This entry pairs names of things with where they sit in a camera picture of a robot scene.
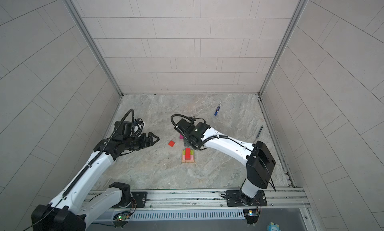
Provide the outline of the lime green rectangular block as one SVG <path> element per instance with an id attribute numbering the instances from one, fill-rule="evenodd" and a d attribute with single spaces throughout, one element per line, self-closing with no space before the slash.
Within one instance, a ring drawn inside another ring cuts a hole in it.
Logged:
<path id="1" fill-rule="evenodd" d="M 182 155 L 183 155 L 183 156 L 186 155 L 186 150 L 183 150 Z M 189 155 L 190 155 L 190 156 L 194 156 L 194 155 L 195 155 L 195 151 L 194 151 L 194 150 L 190 150 L 190 151 L 189 151 Z"/>

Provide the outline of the red arch block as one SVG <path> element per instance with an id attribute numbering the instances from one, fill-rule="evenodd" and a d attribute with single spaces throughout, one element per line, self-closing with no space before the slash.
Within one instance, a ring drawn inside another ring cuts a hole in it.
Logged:
<path id="1" fill-rule="evenodd" d="M 190 161 L 191 160 L 191 149 L 190 148 L 186 148 L 185 149 L 185 160 L 186 161 Z"/>

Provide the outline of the pink rectangular block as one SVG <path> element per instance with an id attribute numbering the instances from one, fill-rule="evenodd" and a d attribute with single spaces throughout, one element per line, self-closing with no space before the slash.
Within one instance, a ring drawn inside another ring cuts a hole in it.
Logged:
<path id="1" fill-rule="evenodd" d="M 186 156 L 185 155 L 183 155 L 182 156 L 182 162 L 193 162 L 195 160 L 195 157 L 194 157 L 194 155 L 190 155 L 190 159 L 189 160 L 186 160 Z"/>

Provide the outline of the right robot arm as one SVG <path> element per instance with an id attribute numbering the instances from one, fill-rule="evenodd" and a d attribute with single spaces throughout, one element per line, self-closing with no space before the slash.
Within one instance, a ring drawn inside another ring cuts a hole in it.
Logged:
<path id="1" fill-rule="evenodd" d="M 207 121 L 195 124 L 195 117 L 182 114 L 171 116 L 175 130 L 184 137 L 187 147 L 202 151 L 207 148 L 220 151 L 246 167 L 247 177 L 236 195 L 224 195 L 228 201 L 243 206 L 262 207 L 264 190 L 271 185 L 275 189 L 272 173 L 276 161 L 265 143 L 246 143 L 220 133 L 207 124 Z"/>

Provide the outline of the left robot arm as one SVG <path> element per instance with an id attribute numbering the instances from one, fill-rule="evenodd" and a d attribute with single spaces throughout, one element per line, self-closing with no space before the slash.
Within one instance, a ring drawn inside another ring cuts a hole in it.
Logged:
<path id="1" fill-rule="evenodd" d="M 100 176 L 124 155 L 154 146 L 160 139 L 153 133 L 143 134 L 144 123 L 120 121 L 113 134 L 101 140 L 89 160 L 72 181 L 47 205 L 38 205 L 31 215 L 34 231 L 84 231 L 99 216 L 113 207 L 128 208 L 131 216 L 145 200 L 135 198 L 130 185 L 115 182 L 88 203 L 85 199 Z"/>

